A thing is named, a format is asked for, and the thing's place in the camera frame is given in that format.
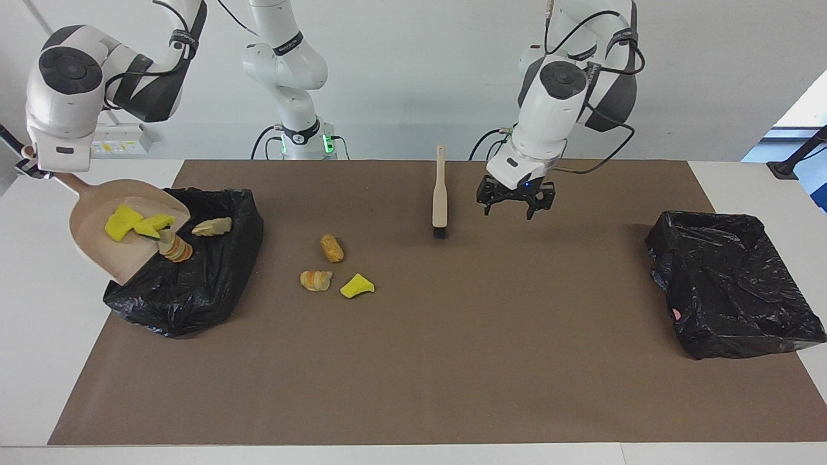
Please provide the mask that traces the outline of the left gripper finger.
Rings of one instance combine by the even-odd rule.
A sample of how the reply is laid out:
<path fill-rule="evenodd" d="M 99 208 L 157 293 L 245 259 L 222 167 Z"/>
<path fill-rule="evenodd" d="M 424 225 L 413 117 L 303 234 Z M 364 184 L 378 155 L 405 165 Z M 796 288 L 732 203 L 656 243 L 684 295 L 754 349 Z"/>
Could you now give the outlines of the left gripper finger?
<path fill-rule="evenodd" d="M 527 194 L 527 220 L 530 221 L 536 212 L 550 210 L 556 196 L 553 183 L 538 183 L 530 188 Z"/>
<path fill-rule="evenodd" d="M 479 182 L 476 191 L 476 201 L 483 206 L 485 216 L 490 214 L 492 206 L 498 202 L 496 200 L 496 198 L 498 198 L 498 190 L 498 180 L 481 180 L 481 182 Z"/>

